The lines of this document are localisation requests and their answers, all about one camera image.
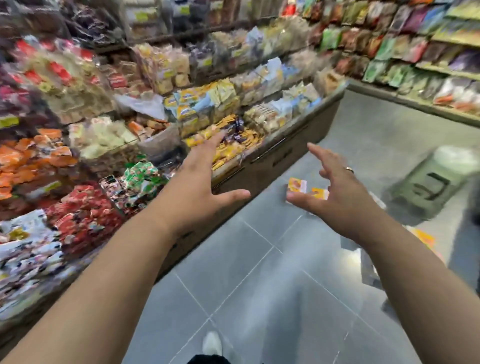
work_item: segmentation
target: hand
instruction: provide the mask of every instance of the hand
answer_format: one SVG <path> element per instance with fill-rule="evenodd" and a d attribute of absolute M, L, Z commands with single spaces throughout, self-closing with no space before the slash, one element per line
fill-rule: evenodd
<path fill-rule="evenodd" d="M 322 163 L 320 175 L 330 180 L 330 194 L 327 200 L 320 200 L 309 194 L 288 192 L 287 200 L 317 215 L 337 233 L 358 243 L 369 226 L 378 223 L 378 217 L 386 213 L 355 175 L 345 169 L 342 157 L 312 143 L 307 147 Z"/>
<path fill-rule="evenodd" d="M 219 132 L 194 147 L 180 170 L 146 209 L 157 223 L 160 219 L 164 221 L 164 227 L 176 237 L 221 208 L 250 197 L 247 190 L 212 194 L 212 161 L 224 136 L 224 132 Z"/>

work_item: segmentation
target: person's right hand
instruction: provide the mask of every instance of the person's right hand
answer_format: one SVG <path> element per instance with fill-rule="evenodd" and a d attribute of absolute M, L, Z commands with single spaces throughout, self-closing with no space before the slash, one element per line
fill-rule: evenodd
<path fill-rule="evenodd" d="M 287 201 L 317 215 L 340 235 L 358 242 L 385 212 L 355 175 L 345 169 L 342 157 L 312 143 L 307 147 L 322 163 L 320 175 L 330 180 L 330 194 L 327 200 L 321 200 L 309 194 L 288 192 Z"/>

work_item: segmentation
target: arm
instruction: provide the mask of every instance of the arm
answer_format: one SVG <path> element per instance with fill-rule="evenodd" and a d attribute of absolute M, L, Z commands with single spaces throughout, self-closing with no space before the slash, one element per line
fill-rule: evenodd
<path fill-rule="evenodd" d="M 212 160 L 222 138 L 219 133 L 192 150 L 158 197 L 117 231 L 2 364 L 122 361 L 176 237 L 250 196 L 245 190 L 212 195 Z"/>
<path fill-rule="evenodd" d="M 480 363 L 480 300 L 413 234 L 377 206 L 341 158 L 309 144 L 330 180 L 328 200 L 289 193 L 288 201 L 321 217 L 362 246 L 424 364 Z"/>

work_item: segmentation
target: tile floor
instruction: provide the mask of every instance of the tile floor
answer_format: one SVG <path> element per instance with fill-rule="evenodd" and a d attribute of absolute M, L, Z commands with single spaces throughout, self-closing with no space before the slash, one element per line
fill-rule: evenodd
<path fill-rule="evenodd" d="M 345 155 L 385 196 L 431 148 L 479 138 L 480 129 L 347 92 L 320 145 Z M 154 286 L 123 363 L 186 364 L 210 330 L 220 332 L 232 364 L 419 363 L 385 293 L 362 283 L 360 250 L 284 202 L 289 177 L 326 187 L 318 169 L 313 156 L 302 157 Z M 476 287 L 480 234 L 466 210 L 470 193 L 467 185 L 420 228 Z"/>

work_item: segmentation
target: shoe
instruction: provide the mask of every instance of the shoe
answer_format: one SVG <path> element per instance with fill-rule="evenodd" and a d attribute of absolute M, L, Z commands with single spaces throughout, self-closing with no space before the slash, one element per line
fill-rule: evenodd
<path fill-rule="evenodd" d="M 205 335 L 202 352 L 205 355 L 222 356 L 222 340 L 216 331 L 210 331 Z"/>

